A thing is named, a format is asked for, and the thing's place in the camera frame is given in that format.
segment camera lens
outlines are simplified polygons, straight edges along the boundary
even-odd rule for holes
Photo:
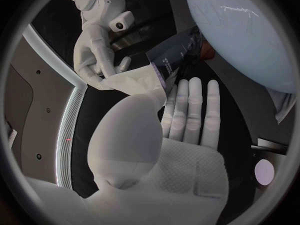
[[[123,29],[123,28],[124,28],[123,24],[120,23],[120,22],[117,22],[117,24],[116,24],[115,26],[116,26],[118,29]]]

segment white light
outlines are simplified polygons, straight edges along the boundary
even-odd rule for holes
[[[269,185],[275,176],[272,163],[265,159],[260,160],[256,164],[254,172],[257,181],[264,186]]]

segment circular light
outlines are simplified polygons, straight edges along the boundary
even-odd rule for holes
[[[275,176],[272,163],[265,159],[260,160],[256,164],[254,172],[257,181],[264,186],[269,185]]]

